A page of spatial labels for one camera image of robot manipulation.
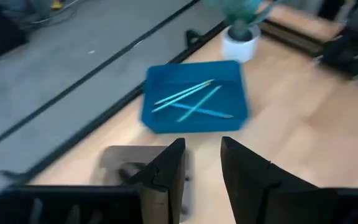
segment wooden tabletop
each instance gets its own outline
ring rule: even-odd
[[[338,29],[285,7],[271,19],[323,40]],[[222,60],[220,53],[219,35],[185,62]],[[139,121],[140,96],[32,184],[88,185],[108,146],[169,145],[184,137],[195,162],[195,211],[187,223],[234,223],[219,155],[221,137],[231,136],[317,186],[358,187],[358,83],[264,37],[244,64],[244,81],[252,117],[240,131],[155,135]]]

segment blue tray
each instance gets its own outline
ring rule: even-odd
[[[200,108],[231,114],[230,119],[194,112],[186,120],[177,119],[185,109],[167,107],[151,113],[154,103],[206,80],[214,79],[210,86],[188,96],[178,103],[194,106],[218,85],[222,87]],[[236,131],[249,117],[242,86],[241,65],[235,61],[167,64],[150,67],[144,86],[142,122],[154,133],[192,133],[206,131]]]

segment potted plant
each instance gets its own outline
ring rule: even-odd
[[[203,0],[221,10],[230,24],[223,32],[222,55],[226,60],[246,62],[250,60],[257,48],[260,36],[258,23],[266,19],[274,1],[257,13],[263,0]]]

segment light blue stick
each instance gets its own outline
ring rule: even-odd
[[[172,96],[168,96],[168,97],[166,97],[166,98],[164,98],[164,99],[162,99],[162,100],[160,100],[160,101],[154,103],[154,105],[158,105],[158,104],[163,103],[163,102],[165,102],[165,101],[171,100],[171,99],[173,99],[173,98],[175,98],[175,97],[177,97],[177,96],[180,96],[180,95],[182,95],[182,94],[185,94],[185,93],[187,93],[187,92],[189,92],[189,91],[191,91],[191,90],[197,89],[197,88],[200,87],[200,86],[209,84],[209,83],[211,83],[212,81],[213,81],[213,79],[207,80],[207,81],[205,81],[205,82],[203,82],[203,83],[200,83],[200,84],[198,84],[198,85],[195,85],[195,86],[193,86],[193,87],[190,87],[190,88],[188,88],[188,89],[186,89],[186,90],[183,90],[183,91],[181,91],[181,92],[179,92],[179,93],[176,93],[176,94],[174,94],[174,95],[172,95]]]
[[[159,111],[159,110],[162,110],[162,109],[166,108],[167,106],[171,105],[172,103],[176,103],[176,102],[178,102],[179,100],[181,100],[181,99],[183,99],[183,98],[186,98],[187,96],[190,96],[191,94],[193,94],[193,93],[195,93],[195,92],[197,92],[197,91],[202,90],[203,88],[207,87],[209,84],[210,84],[210,83],[207,83],[207,84],[205,84],[205,85],[203,85],[203,86],[200,86],[200,87],[198,87],[197,89],[195,89],[195,90],[193,90],[193,91],[190,91],[190,92],[188,92],[188,93],[186,93],[186,94],[184,94],[184,95],[182,95],[182,96],[179,96],[178,98],[176,98],[176,99],[174,99],[174,100],[172,100],[172,101],[169,101],[167,104],[164,104],[164,105],[162,105],[162,106],[159,106],[158,108],[152,110],[152,113],[157,112],[157,111]]]
[[[194,107],[194,106],[184,105],[184,104],[181,104],[181,103],[174,103],[174,104],[171,104],[171,106],[176,107],[176,108],[188,109],[188,110],[190,110],[190,109],[192,109]],[[211,116],[217,116],[219,118],[232,118],[233,117],[233,115],[230,115],[230,114],[224,114],[224,113],[221,113],[221,112],[217,112],[217,111],[213,111],[213,110],[207,110],[207,109],[201,109],[201,108],[198,108],[197,110],[195,110],[195,112],[208,114],[208,115],[211,115]]]
[[[195,110],[197,110],[205,101],[207,101],[213,94],[216,93],[222,86],[217,86],[215,89],[211,90],[204,98],[202,98],[192,109],[188,110],[181,118],[178,119],[177,122],[182,122],[186,118],[188,118]]]

